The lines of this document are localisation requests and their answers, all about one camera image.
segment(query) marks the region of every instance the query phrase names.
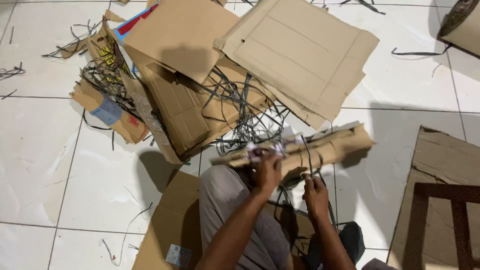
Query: man's right hand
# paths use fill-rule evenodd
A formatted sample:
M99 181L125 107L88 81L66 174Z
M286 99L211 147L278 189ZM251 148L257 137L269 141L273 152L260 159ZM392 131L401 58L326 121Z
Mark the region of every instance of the man's right hand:
M305 193L302 198L307 204L308 216L312 223L319 221L329 222L328 219L328 190L318 176L312 178L310 174L303 175L305 179Z

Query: person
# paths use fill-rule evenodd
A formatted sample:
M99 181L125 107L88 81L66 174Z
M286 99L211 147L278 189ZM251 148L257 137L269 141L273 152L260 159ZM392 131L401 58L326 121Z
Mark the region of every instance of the person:
M261 156L256 170L256 185L251 191L239 175L227 166L218 165L206 170L200 177L199 190L204 253L196 269L355 269L354 263L358 261L355 256L360 258L363 251L358 248L353 249L353 253L346 251L328 218L327 188L319 177L306 174L304 179L303 199L315 236L309 245L308 255L297 257L291 254L290 243L280 224L263 209L282 180L281 156L270 153ZM347 231L360 230L356 223L350 228L353 230ZM358 233L350 235L359 237ZM369 264L369 270L388 269L379 260L373 260L365 267Z

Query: red label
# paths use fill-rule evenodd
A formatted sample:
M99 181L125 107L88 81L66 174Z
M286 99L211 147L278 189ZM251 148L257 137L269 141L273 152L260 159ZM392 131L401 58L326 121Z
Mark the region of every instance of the red label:
M134 127L138 127L139 123L138 123L138 119L136 119L135 117L129 115L128 116L128 122L130 124L132 124Z

